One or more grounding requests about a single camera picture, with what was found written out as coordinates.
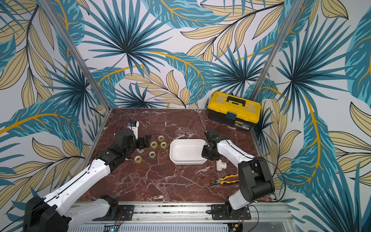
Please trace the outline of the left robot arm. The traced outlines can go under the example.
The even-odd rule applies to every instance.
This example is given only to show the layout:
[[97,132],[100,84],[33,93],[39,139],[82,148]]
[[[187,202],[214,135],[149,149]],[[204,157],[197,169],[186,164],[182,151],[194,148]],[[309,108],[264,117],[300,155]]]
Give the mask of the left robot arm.
[[150,142],[150,135],[136,138],[136,133],[128,128],[117,132],[114,142],[83,171],[55,191],[42,198],[35,196],[26,203],[23,231],[69,232],[97,218],[123,216],[118,201],[108,195],[84,206],[73,208],[72,205],[98,181],[129,160],[134,151],[149,148]]

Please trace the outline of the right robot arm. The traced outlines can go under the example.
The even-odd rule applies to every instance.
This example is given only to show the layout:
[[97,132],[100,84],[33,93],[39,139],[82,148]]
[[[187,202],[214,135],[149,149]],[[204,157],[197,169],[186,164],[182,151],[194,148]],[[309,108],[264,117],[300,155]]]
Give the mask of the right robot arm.
[[220,136],[215,129],[205,132],[206,145],[202,157],[219,160],[222,156],[238,169],[240,189],[228,198],[227,205],[239,210],[262,197],[275,192],[275,185],[268,161],[264,157],[255,157],[238,148],[230,139]]

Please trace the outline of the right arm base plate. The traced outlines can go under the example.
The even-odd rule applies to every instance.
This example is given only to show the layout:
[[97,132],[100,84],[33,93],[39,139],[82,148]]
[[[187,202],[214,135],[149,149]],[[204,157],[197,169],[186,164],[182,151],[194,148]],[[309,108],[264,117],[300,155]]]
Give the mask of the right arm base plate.
[[238,210],[232,209],[226,204],[211,205],[211,209],[207,213],[212,215],[213,220],[250,220],[251,214],[247,206]]

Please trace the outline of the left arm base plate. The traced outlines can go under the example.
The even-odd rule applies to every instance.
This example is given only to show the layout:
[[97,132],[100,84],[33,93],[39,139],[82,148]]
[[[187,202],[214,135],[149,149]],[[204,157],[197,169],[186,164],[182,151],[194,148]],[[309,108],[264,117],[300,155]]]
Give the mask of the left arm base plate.
[[109,209],[109,212],[104,217],[99,217],[93,221],[131,221],[134,212],[134,205],[118,205],[113,210]]

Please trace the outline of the yellow tape roll six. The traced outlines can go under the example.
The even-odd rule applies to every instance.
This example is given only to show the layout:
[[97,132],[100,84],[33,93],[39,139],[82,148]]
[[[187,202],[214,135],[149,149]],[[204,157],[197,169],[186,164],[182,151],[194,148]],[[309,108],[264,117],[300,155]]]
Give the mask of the yellow tape roll six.
[[133,158],[133,161],[134,161],[135,163],[139,164],[139,163],[141,163],[141,162],[143,161],[143,158],[142,158],[142,156],[137,155],[137,156],[135,156],[135,157]]

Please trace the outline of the yellow tape roll five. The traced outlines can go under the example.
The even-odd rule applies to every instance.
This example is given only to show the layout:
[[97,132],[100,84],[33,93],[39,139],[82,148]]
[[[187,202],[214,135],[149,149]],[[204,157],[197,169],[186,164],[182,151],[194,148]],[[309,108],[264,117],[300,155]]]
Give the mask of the yellow tape roll five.
[[151,158],[151,159],[154,159],[154,158],[156,158],[156,152],[154,152],[154,151],[151,151],[150,153],[149,153],[149,157]]

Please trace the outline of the yellow tape roll two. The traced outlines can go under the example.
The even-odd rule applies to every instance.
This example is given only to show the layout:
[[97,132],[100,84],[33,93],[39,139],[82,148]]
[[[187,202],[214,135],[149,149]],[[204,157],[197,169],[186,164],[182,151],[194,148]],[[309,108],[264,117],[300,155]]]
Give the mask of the yellow tape roll two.
[[157,143],[157,141],[152,141],[152,142],[150,143],[150,147],[151,147],[152,149],[156,149],[156,148],[158,147],[158,143]]

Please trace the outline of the white plastic storage box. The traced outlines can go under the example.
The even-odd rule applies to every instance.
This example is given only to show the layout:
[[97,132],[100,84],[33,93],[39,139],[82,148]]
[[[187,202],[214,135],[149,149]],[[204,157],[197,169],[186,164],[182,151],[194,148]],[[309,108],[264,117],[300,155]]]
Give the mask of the white plastic storage box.
[[207,159],[202,157],[203,139],[176,139],[170,144],[170,160],[175,165],[201,165]]

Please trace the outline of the yellow tape roll three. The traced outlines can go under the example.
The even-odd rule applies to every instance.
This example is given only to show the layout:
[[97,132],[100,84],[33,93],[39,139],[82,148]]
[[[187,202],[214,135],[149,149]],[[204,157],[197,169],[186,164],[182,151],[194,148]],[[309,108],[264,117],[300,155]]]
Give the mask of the yellow tape roll three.
[[167,147],[168,147],[168,144],[167,144],[166,141],[163,141],[163,142],[160,143],[160,148],[161,149],[166,149]]

